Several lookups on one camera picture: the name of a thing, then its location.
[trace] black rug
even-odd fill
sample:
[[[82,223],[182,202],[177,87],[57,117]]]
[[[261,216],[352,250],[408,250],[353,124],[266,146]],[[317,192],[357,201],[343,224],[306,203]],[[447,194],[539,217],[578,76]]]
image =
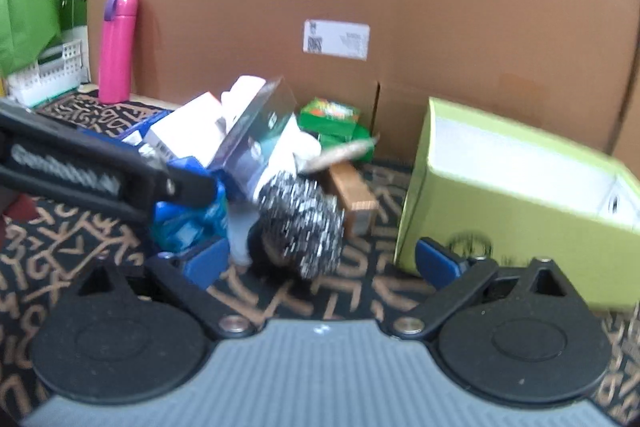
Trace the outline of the black rug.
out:
[[[91,94],[67,95],[46,113],[97,132],[117,136],[157,108],[139,103],[104,106]],[[364,175],[382,209],[370,237],[351,241],[334,277],[311,284],[257,279],[231,267],[209,287],[213,298],[259,325],[269,317],[322,319],[382,318],[389,308],[408,311],[432,289],[398,271],[392,256],[402,200],[410,174],[388,166],[366,166]],[[11,223],[0,253],[0,405],[16,418],[46,399],[28,356],[28,345],[60,291],[93,257],[107,253],[116,263],[140,264],[143,253],[133,231],[116,219],[82,208],[38,200],[40,217]],[[640,316],[605,314],[602,326],[612,344],[612,359],[595,400],[620,423],[638,415],[640,405]]]

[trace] purple bottle cap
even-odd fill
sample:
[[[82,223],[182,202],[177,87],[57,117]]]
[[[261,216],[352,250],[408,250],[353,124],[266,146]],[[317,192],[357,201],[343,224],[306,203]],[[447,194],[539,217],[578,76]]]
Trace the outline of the purple bottle cap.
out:
[[[104,20],[111,21],[115,16],[134,16],[138,11],[138,0],[107,0],[104,5]]]

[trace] white plastic basket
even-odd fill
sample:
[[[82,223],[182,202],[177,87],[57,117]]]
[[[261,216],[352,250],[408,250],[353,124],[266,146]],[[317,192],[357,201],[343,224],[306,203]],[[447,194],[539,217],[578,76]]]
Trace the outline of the white plastic basket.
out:
[[[82,66],[81,40],[45,50],[31,66],[7,77],[9,96],[27,107],[47,102],[88,81]],[[48,58],[61,54],[59,58]]]

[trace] green shopping bag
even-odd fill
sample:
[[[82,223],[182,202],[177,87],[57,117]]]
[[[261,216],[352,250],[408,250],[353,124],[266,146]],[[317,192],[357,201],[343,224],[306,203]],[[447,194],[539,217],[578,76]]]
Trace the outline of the green shopping bag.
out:
[[[0,0],[0,76],[27,67],[59,38],[57,0]]]

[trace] white box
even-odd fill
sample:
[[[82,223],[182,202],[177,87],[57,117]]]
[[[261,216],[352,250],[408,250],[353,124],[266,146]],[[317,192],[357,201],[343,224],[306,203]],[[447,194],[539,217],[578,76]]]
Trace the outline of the white box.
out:
[[[194,156],[207,167],[225,137],[221,118],[222,105],[206,92],[153,124],[145,142],[165,161]]]

